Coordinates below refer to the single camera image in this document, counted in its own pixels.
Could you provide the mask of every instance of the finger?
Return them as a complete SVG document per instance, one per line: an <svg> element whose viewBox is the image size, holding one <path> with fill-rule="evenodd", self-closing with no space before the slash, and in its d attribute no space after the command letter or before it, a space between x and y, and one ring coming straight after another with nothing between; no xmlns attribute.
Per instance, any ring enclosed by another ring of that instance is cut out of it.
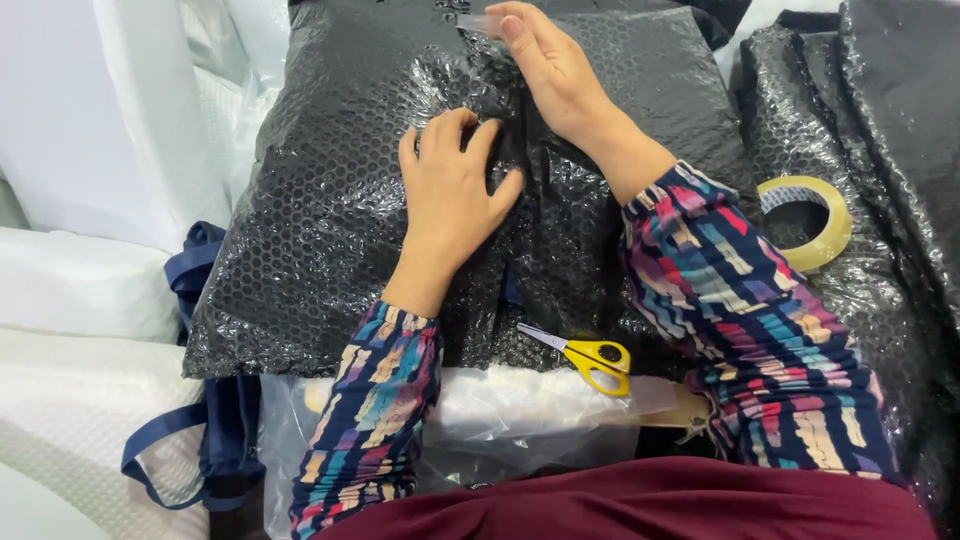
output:
<svg viewBox="0 0 960 540"><path fill-rule="evenodd" d="M400 158L400 172L406 173L412 170L417 164L417 151L414 148L417 144L417 129L413 126L407 128L407 133L400 138L398 148Z"/></svg>
<svg viewBox="0 0 960 540"><path fill-rule="evenodd" d="M507 178L503 179L503 184L496 189L490 201L496 225L503 223L507 213L514 207L516 198L520 196L521 189L523 189L523 173L520 169L507 173Z"/></svg>
<svg viewBox="0 0 960 540"><path fill-rule="evenodd" d="M484 122L470 138L470 143L467 145L467 154L481 163L486 163L487 157L490 156L490 148L496 139L496 132L499 130L499 120L487 120Z"/></svg>
<svg viewBox="0 0 960 540"><path fill-rule="evenodd" d="M464 138L464 128L477 123L477 115L466 107L451 110L444 116L437 131L437 144L444 150L460 152L460 142Z"/></svg>
<svg viewBox="0 0 960 540"><path fill-rule="evenodd" d="M537 43L540 44L540 50L553 50L564 44L566 34L563 30L557 28L548 16L535 6L524 2L503 2L487 7L487 15L495 17L506 17L512 15L526 25L533 33Z"/></svg>
<svg viewBox="0 0 960 540"><path fill-rule="evenodd" d="M423 128L423 133L420 135L420 159L423 159L423 153L426 152L427 155L433 151L437 146L437 141L439 140L440 128L444 123L444 118L450 114L449 110L445 110L440 114L434 116L426 123L426 127Z"/></svg>
<svg viewBox="0 0 960 540"><path fill-rule="evenodd" d="M527 25L519 17L507 15L500 20L500 31L527 85L536 88L545 83L550 65Z"/></svg>

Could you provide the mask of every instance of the navy blue bag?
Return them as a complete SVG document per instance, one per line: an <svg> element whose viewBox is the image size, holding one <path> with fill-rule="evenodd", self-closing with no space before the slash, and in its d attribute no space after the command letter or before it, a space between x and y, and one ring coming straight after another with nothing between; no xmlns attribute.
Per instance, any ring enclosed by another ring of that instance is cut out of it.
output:
<svg viewBox="0 0 960 540"><path fill-rule="evenodd" d="M183 330L179 343L186 343L190 319L213 268L226 232L219 227L197 222L183 241L183 253L174 255L163 266L170 289L177 293ZM124 447L121 472L142 483L155 503L180 510L199 501L213 512L228 511L243 505L247 494L263 479L265 469L256 458L256 430L260 420L260 378L239 376L204 381L204 400L187 405L145 424L135 431ZM136 457L156 441L180 430L206 424L200 447L200 474L203 483L197 493L182 503L163 501ZM247 479L246 492L229 499L214 497L211 491L218 479L241 475Z"/></svg>

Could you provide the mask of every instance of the scissors blade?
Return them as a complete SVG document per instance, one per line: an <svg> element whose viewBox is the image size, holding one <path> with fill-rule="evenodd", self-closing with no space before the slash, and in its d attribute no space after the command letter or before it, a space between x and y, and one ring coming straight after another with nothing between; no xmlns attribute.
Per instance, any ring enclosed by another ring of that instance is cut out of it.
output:
<svg viewBox="0 0 960 540"><path fill-rule="evenodd" d="M558 351L562 351L563 349L566 348L567 340L566 340L566 339L563 339L563 338L560 338L560 337L557 337L556 335L553 335L552 333L547 333L547 332L542 331L542 330L537 330L537 329L535 329L534 327L532 327L532 326L530 326L530 325L525 325L525 324L523 324L523 323L520 323L520 324L516 325L516 329L519 330L519 331L522 331L523 333L525 333L525 334L527 334L527 335L536 337L536 339L539 339L539 340L542 341L543 343L546 343L547 345L553 347L554 349L556 349L556 350L558 350Z"/></svg>

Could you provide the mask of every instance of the clear plastic bag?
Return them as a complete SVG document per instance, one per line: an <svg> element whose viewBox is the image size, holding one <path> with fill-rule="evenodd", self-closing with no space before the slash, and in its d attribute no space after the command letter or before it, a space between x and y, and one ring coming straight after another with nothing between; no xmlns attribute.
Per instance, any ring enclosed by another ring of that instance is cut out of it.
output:
<svg viewBox="0 0 960 540"><path fill-rule="evenodd" d="M532 475L545 466L587 469L632 459L640 414L676 408L673 384L631 379L624 399L604 396L571 369L540 373L492 365L444 368L438 405L423 429L417 493ZM333 379L261 376L258 455L267 467L264 528L290 538L293 477Z"/></svg>

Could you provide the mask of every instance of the maroon fabric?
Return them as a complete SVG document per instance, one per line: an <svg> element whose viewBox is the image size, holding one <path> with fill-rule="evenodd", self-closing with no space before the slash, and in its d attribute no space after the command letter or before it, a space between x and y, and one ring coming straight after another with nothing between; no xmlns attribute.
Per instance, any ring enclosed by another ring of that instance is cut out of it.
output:
<svg viewBox="0 0 960 540"><path fill-rule="evenodd" d="M699 457L378 504L311 540L935 540L904 489L875 479Z"/></svg>

